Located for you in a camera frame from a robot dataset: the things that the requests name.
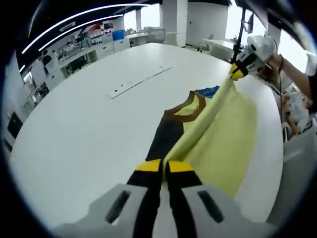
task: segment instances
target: led light strip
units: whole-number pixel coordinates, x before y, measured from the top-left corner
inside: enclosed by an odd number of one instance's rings
[[[96,21],[106,20],[106,19],[109,19],[109,18],[114,18],[114,17],[119,17],[119,16],[123,16],[123,14],[119,14],[119,15],[115,15],[115,16],[107,16],[107,17],[103,17],[103,18],[99,18],[99,19],[96,19],[96,20],[93,20],[93,21],[86,22],[86,23],[81,24],[79,26],[75,26],[74,28],[71,28],[68,31],[65,31],[64,33],[60,34],[59,36],[56,36],[54,39],[52,39],[49,42],[47,42],[45,45],[43,45],[41,48],[39,48],[39,51],[41,51],[42,49],[47,47],[53,41],[57,40],[58,38],[62,37],[63,35],[66,35],[67,33],[71,32],[71,31],[73,31],[73,30],[75,30],[77,28],[80,28],[82,26],[88,25],[88,24],[96,22]]]
[[[100,7],[96,7],[93,9],[89,9],[87,11],[83,11],[80,12],[78,14],[75,14],[73,16],[70,16],[58,23],[56,23],[55,25],[51,26],[49,29],[47,29],[46,31],[42,32],[38,37],[36,37],[27,47],[25,47],[25,49],[22,51],[22,54],[24,54],[35,42],[37,42],[42,36],[44,36],[46,33],[48,33],[49,31],[51,31],[52,29],[54,29],[55,27],[63,24],[64,22],[69,21],[70,19],[73,19],[77,16],[86,14],[88,12],[92,12],[92,11],[97,11],[97,10],[101,10],[101,9],[106,9],[106,8],[111,8],[111,7],[119,7],[119,6],[150,6],[150,4],[143,4],[143,3],[124,3],[124,4],[115,4],[115,5],[109,5],[109,6],[100,6]]]
[[[19,69],[19,73],[25,68],[25,64]]]

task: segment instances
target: black sleeve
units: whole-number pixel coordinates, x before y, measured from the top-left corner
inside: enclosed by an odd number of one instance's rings
[[[309,85],[312,92],[313,106],[310,108],[312,113],[317,112],[317,72],[314,76],[309,76]]]

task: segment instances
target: blue cloth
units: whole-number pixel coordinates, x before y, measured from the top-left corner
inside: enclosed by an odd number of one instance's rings
[[[196,91],[203,95],[205,98],[212,98],[217,92],[219,86],[213,88],[197,89]]]

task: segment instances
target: brown trim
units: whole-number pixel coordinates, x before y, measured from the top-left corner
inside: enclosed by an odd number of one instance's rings
[[[194,101],[195,95],[198,97],[198,108],[196,108],[195,111],[191,115],[185,115],[185,116],[175,115],[175,113],[180,111],[182,108],[192,104],[192,102]],[[181,122],[194,121],[199,116],[199,114],[203,111],[205,106],[206,106],[206,100],[205,100],[204,96],[202,96],[201,94],[199,94],[196,91],[190,91],[188,98],[186,99],[186,101],[184,103],[176,106],[175,108],[166,110],[164,112],[163,119],[165,119],[165,120],[177,120],[177,121],[181,121]]]

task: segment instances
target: yellow cloth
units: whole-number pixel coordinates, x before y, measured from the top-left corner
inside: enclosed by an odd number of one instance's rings
[[[177,114],[189,114],[197,103]],[[234,197],[245,176],[256,135],[257,108],[227,78],[195,121],[184,123],[184,134],[164,159],[193,166],[203,183]]]

